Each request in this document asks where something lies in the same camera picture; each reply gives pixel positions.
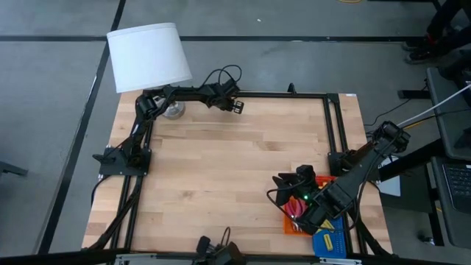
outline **keyboard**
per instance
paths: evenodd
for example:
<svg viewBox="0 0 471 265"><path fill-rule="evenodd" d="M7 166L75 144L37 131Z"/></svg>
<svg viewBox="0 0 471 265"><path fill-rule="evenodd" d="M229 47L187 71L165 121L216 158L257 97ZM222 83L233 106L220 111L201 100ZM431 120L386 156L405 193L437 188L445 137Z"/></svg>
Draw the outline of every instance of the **keyboard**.
<svg viewBox="0 0 471 265"><path fill-rule="evenodd" d="M443 171L453 207L471 213L471 165L444 164Z"/></svg>

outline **white lampshade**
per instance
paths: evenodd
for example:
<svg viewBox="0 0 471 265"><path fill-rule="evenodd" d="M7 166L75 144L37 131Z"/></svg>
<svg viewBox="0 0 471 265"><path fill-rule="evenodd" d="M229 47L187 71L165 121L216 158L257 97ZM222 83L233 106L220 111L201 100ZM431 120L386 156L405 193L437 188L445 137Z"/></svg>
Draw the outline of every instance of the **white lampshade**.
<svg viewBox="0 0 471 265"><path fill-rule="evenodd" d="M118 93L192 78L173 23L116 30L107 39Z"/></svg>

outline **white cable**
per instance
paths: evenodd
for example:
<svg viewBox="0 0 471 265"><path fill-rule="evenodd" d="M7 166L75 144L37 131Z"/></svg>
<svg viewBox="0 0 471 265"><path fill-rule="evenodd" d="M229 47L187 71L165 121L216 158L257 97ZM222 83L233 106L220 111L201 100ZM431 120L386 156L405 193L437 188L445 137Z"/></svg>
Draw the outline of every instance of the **white cable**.
<svg viewBox="0 0 471 265"><path fill-rule="evenodd" d="M432 111L432 110L435 110L436 108L440 107L443 103L447 102L448 100L452 99L453 97L455 97L456 95L460 94L461 92L465 91L465 90L468 89L468 88L471 88L471 85L467 85L465 88L463 88L463 89L461 89L460 91L454 93L453 95L447 97L444 101L440 102L439 104L437 104L437 105L435 105L435 106L429 108L428 110L422 112L421 114L415 115L414 117L412 117L412 118L410 118L410 119L406 119L405 121L399 123L397 126L400 127L401 125L403 125L403 124L405 124L405 123L407 123L407 122L409 122L409 121L412 121L412 120L414 120L414 119L419 118L420 116L426 114L427 112L430 112L430 111Z"/></svg>

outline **gray floor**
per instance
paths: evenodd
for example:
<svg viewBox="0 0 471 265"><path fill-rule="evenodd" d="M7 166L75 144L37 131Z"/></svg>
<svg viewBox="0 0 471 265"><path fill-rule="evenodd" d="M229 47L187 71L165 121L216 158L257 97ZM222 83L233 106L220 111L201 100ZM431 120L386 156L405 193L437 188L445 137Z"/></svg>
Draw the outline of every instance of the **gray floor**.
<svg viewBox="0 0 471 265"><path fill-rule="evenodd" d="M0 35L103 35L118 0L2 0ZM406 36L423 34L431 4L336 0L128 0L120 28L175 22L181 35ZM464 19L455 22L462 24ZM398 43L185 42L199 85L213 69L237 63L242 89L356 93L365 123L401 103L400 89L420 89L427 66L409 66ZM0 256L35 251L57 180L90 91L103 43L0 43L0 160L29 169L0 178ZM110 63L93 109L51 251L78 250L98 164L119 95ZM400 122L429 107L414 101L385 119ZM438 137L428 121L411 129L408 152ZM425 214L384 208L393 250L405 258L464 264L470 250L416 240L429 230Z"/></svg>

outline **butcher block tabletop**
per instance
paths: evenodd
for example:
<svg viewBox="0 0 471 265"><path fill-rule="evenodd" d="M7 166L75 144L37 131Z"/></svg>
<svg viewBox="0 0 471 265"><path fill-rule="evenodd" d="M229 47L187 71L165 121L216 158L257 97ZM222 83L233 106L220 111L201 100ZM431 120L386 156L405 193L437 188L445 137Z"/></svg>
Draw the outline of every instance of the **butcher block tabletop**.
<svg viewBox="0 0 471 265"><path fill-rule="evenodd" d="M121 95L112 146L129 135L140 93ZM339 94L339 98L348 147L357 149L366 143L358 99L354 94ZM245 103L241 115L186 102L186 112L178 120L157 118L131 250L195 252L201 236L216 244L229 226L230 240L246 254L314 254L310 237L283 234L283 213L268 201L266 191L275 188L272 176L294 172L302 164L329 175L323 102L238 100ZM330 109L337 150L341 150L335 110ZM83 247L92 245L115 217L123 179L109 177L96 190ZM361 200L361 217L381 246L391 251L379 193L369 183ZM127 220L119 247L124 245L126 229ZM359 252L354 230L351 235L353 250Z"/></svg>

